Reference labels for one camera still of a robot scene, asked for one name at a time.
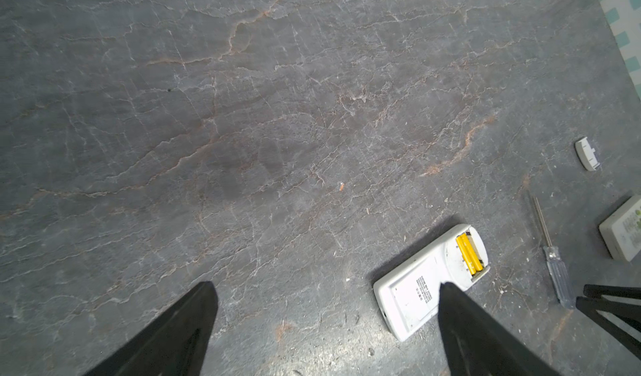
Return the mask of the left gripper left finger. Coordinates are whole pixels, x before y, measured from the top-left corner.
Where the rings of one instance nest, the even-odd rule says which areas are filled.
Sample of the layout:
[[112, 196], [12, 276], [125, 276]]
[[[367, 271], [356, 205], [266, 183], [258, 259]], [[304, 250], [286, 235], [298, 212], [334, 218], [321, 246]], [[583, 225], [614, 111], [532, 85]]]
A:
[[200, 282], [88, 375], [199, 375], [219, 309], [212, 282]]

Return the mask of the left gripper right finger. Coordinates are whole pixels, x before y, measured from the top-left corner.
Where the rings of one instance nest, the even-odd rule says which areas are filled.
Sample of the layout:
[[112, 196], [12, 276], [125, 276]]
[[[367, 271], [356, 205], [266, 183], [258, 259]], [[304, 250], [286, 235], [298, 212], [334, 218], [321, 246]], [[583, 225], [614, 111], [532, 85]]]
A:
[[437, 313], [452, 375], [557, 375], [453, 283], [440, 285]]

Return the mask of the clear handle screwdriver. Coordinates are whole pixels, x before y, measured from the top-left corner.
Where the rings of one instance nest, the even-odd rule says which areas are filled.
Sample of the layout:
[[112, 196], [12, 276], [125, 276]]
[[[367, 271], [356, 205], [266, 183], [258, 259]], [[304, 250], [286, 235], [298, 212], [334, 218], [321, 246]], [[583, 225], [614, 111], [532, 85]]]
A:
[[534, 207], [542, 227], [545, 239], [544, 253], [546, 257], [546, 264], [549, 270], [549, 275], [552, 279], [554, 290], [559, 303], [568, 310], [574, 310], [576, 304], [576, 297], [572, 291], [572, 286], [569, 280], [569, 273], [565, 262], [562, 260], [559, 248], [554, 246], [545, 222], [542, 209], [537, 197], [532, 196]]

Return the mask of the white battery cover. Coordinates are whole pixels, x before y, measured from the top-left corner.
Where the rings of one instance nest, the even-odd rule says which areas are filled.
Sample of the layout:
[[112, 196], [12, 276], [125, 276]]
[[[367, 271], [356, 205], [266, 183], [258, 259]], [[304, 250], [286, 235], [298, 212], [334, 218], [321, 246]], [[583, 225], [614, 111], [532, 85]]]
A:
[[587, 137], [583, 137], [575, 142], [574, 147], [583, 167], [588, 172], [596, 172], [600, 167], [600, 162], [595, 155], [595, 149], [592, 148]]

